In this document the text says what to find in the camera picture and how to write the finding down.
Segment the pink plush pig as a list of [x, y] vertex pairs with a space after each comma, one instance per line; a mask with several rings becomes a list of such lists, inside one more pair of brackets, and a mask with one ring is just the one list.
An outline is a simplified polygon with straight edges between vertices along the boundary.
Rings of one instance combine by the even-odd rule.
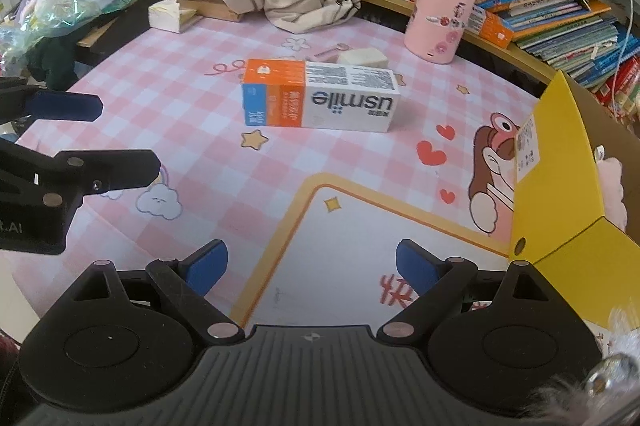
[[616, 157], [607, 157], [604, 146], [597, 146], [593, 155], [603, 198], [604, 216], [616, 228], [625, 232], [628, 212], [624, 203], [623, 164]]

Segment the orange white usmile box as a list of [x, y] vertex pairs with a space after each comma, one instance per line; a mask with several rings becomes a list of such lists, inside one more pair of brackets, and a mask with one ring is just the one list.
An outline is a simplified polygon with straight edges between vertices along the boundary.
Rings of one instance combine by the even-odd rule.
[[242, 80], [244, 120], [255, 127], [385, 132], [400, 100], [384, 68], [250, 59]]

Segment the iridescent plastic bag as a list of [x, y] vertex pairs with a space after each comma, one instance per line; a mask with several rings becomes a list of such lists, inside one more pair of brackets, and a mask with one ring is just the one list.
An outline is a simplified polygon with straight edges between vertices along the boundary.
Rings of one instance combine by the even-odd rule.
[[43, 38], [65, 36], [99, 16], [137, 0], [30, 0], [17, 17], [1, 23], [1, 62], [17, 62]]

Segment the yellow cardboard box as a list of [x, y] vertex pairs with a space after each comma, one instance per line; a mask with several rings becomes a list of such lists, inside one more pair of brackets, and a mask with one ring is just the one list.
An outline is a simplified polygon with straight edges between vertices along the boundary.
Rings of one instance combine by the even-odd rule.
[[[623, 164], [626, 231], [604, 216], [594, 149]], [[639, 140], [556, 74], [515, 138], [510, 257], [533, 264], [586, 321], [639, 319]]]

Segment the pink checkered table mat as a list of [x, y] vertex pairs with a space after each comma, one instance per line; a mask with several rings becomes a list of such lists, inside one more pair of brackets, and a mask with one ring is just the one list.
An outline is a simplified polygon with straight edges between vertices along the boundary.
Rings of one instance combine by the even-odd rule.
[[[244, 122], [246, 61], [365, 45], [400, 79], [388, 131]], [[87, 198], [61, 255], [2, 254], [2, 286], [35, 312], [93, 261], [139, 269], [214, 238], [229, 260], [208, 298], [243, 326], [377, 328], [416, 299], [396, 268], [405, 238], [484, 269], [513, 260], [515, 138], [540, 98], [463, 59], [425, 62], [394, 30], [354, 19], [292, 37], [259, 16], [148, 30], [76, 90], [100, 97], [102, 116], [35, 123], [25, 146], [150, 149], [162, 168], [146, 189]]]

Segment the white sponge block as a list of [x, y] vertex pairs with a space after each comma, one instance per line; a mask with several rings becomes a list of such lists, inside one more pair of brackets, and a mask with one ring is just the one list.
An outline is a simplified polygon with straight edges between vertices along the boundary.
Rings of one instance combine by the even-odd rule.
[[336, 62], [364, 68], [388, 68], [388, 57], [377, 48], [358, 48], [341, 51]]

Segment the pink cylindrical canister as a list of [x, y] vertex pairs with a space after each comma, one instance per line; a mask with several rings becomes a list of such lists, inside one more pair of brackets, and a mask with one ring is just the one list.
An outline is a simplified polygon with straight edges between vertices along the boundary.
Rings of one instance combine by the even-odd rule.
[[423, 60], [454, 60], [476, 0], [416, 0], [405, 31], [406, 48]]

